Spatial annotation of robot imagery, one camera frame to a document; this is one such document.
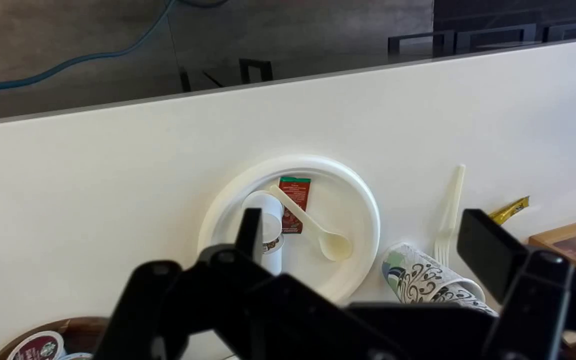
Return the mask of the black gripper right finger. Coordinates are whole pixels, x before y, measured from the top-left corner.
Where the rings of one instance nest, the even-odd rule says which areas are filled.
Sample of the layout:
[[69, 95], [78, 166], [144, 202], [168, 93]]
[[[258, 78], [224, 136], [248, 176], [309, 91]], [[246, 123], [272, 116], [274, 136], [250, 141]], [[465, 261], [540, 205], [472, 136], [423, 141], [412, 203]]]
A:
[[457, 256], [496, 301], [501, 301], [527, 250], [486, 212], [465, 207], [457, 230]]

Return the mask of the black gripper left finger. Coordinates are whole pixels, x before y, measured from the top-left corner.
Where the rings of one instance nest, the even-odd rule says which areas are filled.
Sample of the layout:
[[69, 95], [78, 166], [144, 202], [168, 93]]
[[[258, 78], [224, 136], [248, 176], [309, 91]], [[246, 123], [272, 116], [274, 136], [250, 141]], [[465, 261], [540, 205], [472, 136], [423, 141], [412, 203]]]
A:
[[235, 247], [252, 261], [261, 257], [261, 209], [246, 207], [240, 219]]

